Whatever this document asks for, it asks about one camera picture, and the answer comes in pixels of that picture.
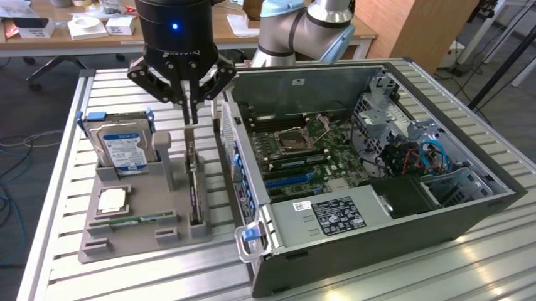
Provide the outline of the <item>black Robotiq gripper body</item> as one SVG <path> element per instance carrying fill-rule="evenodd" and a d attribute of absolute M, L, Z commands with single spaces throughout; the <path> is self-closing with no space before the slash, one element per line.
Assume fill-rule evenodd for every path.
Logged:
<path fill-rule="evenodd" d="M 145 61 L 166 79 L 202 79 L 217 62 L 212 1 L 137 1 Z"/>

